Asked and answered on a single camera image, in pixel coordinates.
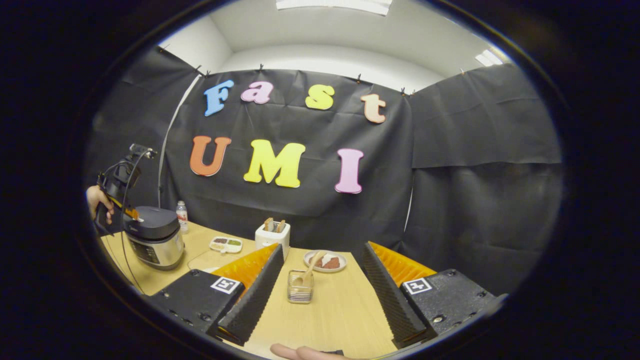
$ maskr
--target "rice cooker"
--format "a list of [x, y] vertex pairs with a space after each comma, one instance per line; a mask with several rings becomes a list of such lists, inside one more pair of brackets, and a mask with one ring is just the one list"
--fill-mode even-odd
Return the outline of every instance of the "rice cooker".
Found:
[[139, 220], [125, 217], [125, 234], [138, 259], [159, 270], [178, 266], [184, 253], [175, 211], [137, 206]]

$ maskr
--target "rice cooker lid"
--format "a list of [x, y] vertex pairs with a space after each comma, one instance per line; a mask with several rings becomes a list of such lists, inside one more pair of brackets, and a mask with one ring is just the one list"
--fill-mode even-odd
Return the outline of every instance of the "rice cooker lid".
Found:
[[127, 217], [125, 231], [137, 238], [160, 240], [173, 235], [180, 229], [175, 211], [153, 206], [136, 206], [142, 222]]

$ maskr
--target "wooden table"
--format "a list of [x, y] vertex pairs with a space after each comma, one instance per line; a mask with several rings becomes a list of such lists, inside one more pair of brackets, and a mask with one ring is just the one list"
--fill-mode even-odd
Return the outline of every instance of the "wooden table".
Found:
[[[209, 242], [216, 236], [239, 238], [190, 222], [189, 232], [183, 235], [185, 255], [178, 267], [169, 271], [156, 270], [138, 260], [125, 236], [129, 271], [123, 257], [120, 234], [104, 236], [102, 241], [122, 273], [135, 284], [131, 277], [133, 272], [139, 289], [153, 295], [190, 269], [219, 267], [255, 250], [253, 240], [240, 238], [243, 240], [241, 252], [220, 254], [209, 249]], [[274, 343], [291, 348], [306, 345], [322, 351], [342, 350], [345, 356], [360, 359], [396, 351], [380, 302], [350, 252], [340, 252], [347, 259], [346, 268], [340, 272], [314, 272], [314, 298], [310, 304], [291, 304], [287, 300], [287, 274], [291, 269], [306, 269], [303, 255], [307, 251], [290, 248], [249, 341], [243, 347], [225, 343], [268, 359], [281, 359], [269, 351]]]

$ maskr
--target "wooden spoon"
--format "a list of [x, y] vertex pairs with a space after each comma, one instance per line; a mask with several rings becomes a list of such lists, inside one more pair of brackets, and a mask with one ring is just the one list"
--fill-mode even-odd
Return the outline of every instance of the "wooden spoon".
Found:
[[313, 271], [314, 266], [316, 265], [318, 260], [325, 255], [326, 251], [316, 252], [314, 257], [311, 258], [311, 261], [309, 261], [309, 268], [307, 269], [307, 271], [293, 280], [293, 286], [309, 286], [310, 274]]

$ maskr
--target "hand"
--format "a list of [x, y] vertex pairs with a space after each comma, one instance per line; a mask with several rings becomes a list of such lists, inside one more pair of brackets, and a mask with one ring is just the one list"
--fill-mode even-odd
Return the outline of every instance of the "hand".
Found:
[[107, 224], [111, 224], [111, 216], [114, 214], [113, 203], [107, 198], [98, 185], [93, 185], [86, 190], [86, 203], [89, 205], [91, 220], [95, 220], [98, 205], [103, 203], [107, 207]]
[[342, 355], [327, 354], [326, 352], [314, 350], [310, 347], [299, 347], [293, 350], [282, 344], [273, 344], [270, 350], [275, 355], [289, 360], [355, 360]]

